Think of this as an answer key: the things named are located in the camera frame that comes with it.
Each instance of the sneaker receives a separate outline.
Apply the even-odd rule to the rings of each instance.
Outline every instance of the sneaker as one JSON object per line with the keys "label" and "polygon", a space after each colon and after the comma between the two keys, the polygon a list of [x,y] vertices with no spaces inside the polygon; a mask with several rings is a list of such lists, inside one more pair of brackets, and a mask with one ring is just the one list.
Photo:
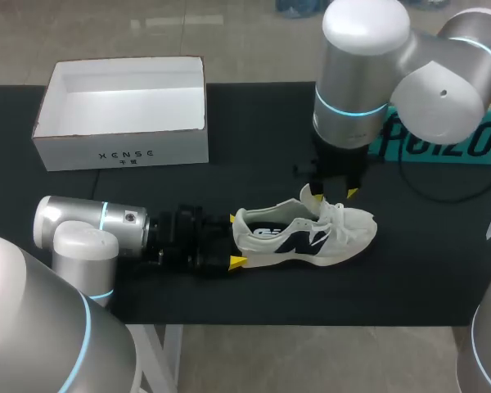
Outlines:
{"label": "sneaker", "polygon": [[319,201],[307,184],[300,201],[290,199],[267,209],[236,213],[233,237],[245,268],[305,260],[329,266],[363,251],[376,235],[373,215],[341,203]]}

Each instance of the floor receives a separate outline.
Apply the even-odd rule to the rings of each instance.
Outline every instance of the floor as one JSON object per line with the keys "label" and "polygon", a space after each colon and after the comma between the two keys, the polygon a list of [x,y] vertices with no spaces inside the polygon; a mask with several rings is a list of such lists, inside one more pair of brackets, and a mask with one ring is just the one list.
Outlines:
{"label": "floor", "polygon": [[[0,84],[46,84],[56,61],[203,55],[209,82],[314,80],[321,18],[275,0],[0,0]],[[491,0],[410,9],[436,33]],[[457,393],[450,327],[187,326],[180,393]]]}
{"label": "floor", "polygon": [[[287,20],[274,3],[0,0],[0,84],[46,84],[61,60],[178,54],[203,55],[209,82],[314,80],[321,17]],[[436,33],[451,15],[477,6],[491,0],[409,11],[413,27]]]}

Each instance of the shoe sole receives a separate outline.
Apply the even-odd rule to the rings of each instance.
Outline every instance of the shoe sole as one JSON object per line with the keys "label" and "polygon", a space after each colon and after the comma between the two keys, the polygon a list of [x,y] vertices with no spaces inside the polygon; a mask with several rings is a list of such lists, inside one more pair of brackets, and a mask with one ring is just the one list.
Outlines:
{"label": "shoe sole", "polygon": [[297,254],[295,252],[287,252],[284,254],[259,254],[252,251],[243,251],[242,255],[247,258],[247,264],[242,267],[245,269],[263,268],[274,264],[280,264],[287,260],[303,260],[304,262],[309,262],[310,264],[320,267],[331,266],[333,264],[339,264],[340,262],[349,260],[360,254],[362,251],[368,248],[370,244],[372,244],[373,240],[374,238],[367,244],[363,244],[363,246],[355,248],[349,253],[332,257]]}

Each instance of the table leg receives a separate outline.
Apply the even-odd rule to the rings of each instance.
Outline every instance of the table leg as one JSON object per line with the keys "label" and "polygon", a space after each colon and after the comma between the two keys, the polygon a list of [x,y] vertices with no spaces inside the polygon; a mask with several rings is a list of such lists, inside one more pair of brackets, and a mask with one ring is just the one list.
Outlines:
{"label": "table leg", "polygon": [[177,393],[176,383],[156,334],[155,326],[127,326],[138,348],[138,355],[142,361],[142,371],[151,388],[149,393]]}
{"label": "table leg", "polygon": [[178,386],[180,370],[180,354],[182,353],[183,325],[165,325],[164,352],[173,374],[174,384]]}

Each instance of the open box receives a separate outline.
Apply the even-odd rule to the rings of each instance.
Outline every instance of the open box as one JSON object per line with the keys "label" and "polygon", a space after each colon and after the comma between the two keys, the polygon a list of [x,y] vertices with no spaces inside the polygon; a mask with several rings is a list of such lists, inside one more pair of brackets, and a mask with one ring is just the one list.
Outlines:
{"label": "open box", "polygon": [[33,141],[46,169],[208,162],[200,57],[56,63]]}

